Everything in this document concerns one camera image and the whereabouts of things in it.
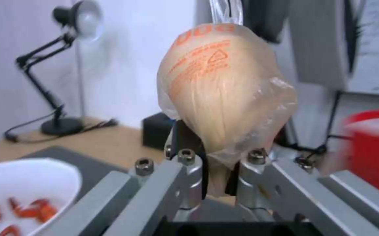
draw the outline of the lamp shade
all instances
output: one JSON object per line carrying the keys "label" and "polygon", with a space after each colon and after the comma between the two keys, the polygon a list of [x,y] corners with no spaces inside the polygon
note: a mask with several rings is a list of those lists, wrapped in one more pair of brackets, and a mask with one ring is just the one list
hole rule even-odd
{"label": "lamp shade", "polygon": [[74,28],[78,37],[97,39],[102,33],[102,12],[94,1],[80,1],[71,8],[56,7],[53,16],[62,26]]}

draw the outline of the black box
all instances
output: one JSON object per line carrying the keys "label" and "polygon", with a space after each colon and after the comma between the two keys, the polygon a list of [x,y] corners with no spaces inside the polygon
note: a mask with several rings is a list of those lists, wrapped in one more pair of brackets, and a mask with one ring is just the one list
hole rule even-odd
{"label": "black box", "polygon": [[143,120],[143,146],[164,149],[164,144],[175,123],[160,112]]}

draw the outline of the lamp arm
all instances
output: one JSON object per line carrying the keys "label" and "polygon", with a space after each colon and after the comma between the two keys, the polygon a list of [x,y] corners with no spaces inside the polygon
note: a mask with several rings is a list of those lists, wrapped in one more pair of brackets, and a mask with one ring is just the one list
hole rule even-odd
{"label": "lamp arm", "polygon": [[[68,33],[65,33],[62,36],[58,37],[57,39],[47,43],[46,45],[41,46],[40,48],[33,50],[32,52],[29,52],[28,54],[25,54],[23,56],[16,58],[16,64],[19,67],[19,69],[23,71],[23,73],[27,76],[27,78],[31,81],[31,83],[35,86],[35,88],[41,93],[41,95],[49,103],[52,109],[56,110],[55,119],[58,119],[63,114],[62,109],[64,105],[60,102],[59,99],[57,99],[54,95],[52,95],[52,93],[49,90],[47,90],[41,84],[41,82],[39,82],[38,79],[36,79],[36,77],[31,73],[30,69],[33,65],[38,64],[41,61],[46,60],[70,48],[73,45],[74,40],[75,38],[73,36],[71,36]],[[42,52],[43,50],[55,45],[58,42],[64,42],[64,45],[61,48],[56,49],[55,51],[50,52],[47,55],[36,56],[37,53]]]}

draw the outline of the black metal stand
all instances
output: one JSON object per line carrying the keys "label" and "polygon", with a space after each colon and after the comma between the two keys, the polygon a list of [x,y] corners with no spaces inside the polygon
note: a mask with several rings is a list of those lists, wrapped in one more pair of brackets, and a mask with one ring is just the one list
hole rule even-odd
{"label": "black metal stand", "polygon": [[[25,73],[29,81],[35,86],[35,88],[41,93],[45,100],[49,103],[52,109],[55,110],[54,118],[50,121],[45,122],[41,126],[41,131],[44,134],[64,136],[74,133],[79,133],[83,130],[83,124],[80,119],[77,118],[62,118],[65,113],[63,112],[64,104],[60,102],[49,90],[47,90],[36,77],[31,73],[30,69],[33,65],[40,63],[68,48],[73,44],[75,38],[68,33],[63,34],[57,39],[47,43],[46,45],[26,54],[16,58],[17,66]],[[36,55],[39,52],[55,45],[56,43],[63,42],[64,45],[47,54],[47,55]]]}

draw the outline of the wooden table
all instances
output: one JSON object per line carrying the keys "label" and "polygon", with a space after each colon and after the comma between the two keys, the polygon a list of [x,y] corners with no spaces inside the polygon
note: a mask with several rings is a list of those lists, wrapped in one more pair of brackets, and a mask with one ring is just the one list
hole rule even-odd
{"label": "wooden table", "polygon": [[[85,124],[96,124],[100,120],[85,118]],[[46,139],[38,130],[20,136],[21,139]],[[141,157],[148,157],[157,163],[164,160],[162,151],[142,146],[140,130],[125,127],[108,127],[66,136],[38,144],[10,143],[0,141],[0,162],[15,160],[35,151],[51,146],[62,146],[115,166],[131,168]],[[224,203],[234,204],[234,197],[219,198]]]}

